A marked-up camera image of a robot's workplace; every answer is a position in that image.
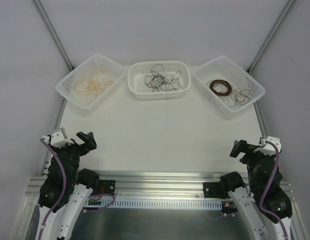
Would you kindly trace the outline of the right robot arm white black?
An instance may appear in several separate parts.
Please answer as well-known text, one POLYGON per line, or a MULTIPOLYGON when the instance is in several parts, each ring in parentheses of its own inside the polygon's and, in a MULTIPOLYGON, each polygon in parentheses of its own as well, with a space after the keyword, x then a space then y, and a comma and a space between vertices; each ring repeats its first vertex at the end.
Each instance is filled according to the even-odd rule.
POLYGON ((251 240, 291 239, 292 202, 281 188, 280 139, 261 137, 258 145, 236 140, 229 154, 246 165, 248 184, 236 171, 221 176, 221 198, 231 198, 251 240))

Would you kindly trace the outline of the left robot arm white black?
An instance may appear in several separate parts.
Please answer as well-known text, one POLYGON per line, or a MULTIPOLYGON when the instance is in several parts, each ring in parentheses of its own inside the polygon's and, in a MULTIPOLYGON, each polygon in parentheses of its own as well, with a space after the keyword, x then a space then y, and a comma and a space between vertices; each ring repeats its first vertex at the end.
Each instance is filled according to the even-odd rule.
POLYGON ((68 240, 90 195, 100 192, 100 175, 80 167, 80 158, 97 148, 93 132, 78 132, 77 143, 58 128, 40 139, 52 158, 39 192, 37 240, 68 240))

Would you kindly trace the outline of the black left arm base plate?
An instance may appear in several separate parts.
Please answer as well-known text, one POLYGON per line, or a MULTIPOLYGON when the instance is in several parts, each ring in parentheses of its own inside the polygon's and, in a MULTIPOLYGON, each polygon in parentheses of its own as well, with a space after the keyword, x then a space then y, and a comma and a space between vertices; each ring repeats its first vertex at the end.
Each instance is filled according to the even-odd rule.
POLYGON ((99 180, 99 186, 95 190, 95 194, 110 194, 114 195, 116 190, 116 181, 115 180, 99 180))

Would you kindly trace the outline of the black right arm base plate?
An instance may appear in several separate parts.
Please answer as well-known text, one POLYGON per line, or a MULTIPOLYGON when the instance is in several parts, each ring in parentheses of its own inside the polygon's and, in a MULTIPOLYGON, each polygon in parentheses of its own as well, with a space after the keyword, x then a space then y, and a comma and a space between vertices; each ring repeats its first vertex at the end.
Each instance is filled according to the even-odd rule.
POLYGON ((222 181, 220 182, 204 182, 203 186, 203 194, 205 198, 216 198, 216 199, 229 199, 230 196, 228 194, 229 191, 235 191, 235 189, 239 187, 245 187, 246 184, 227 184, 222 181))

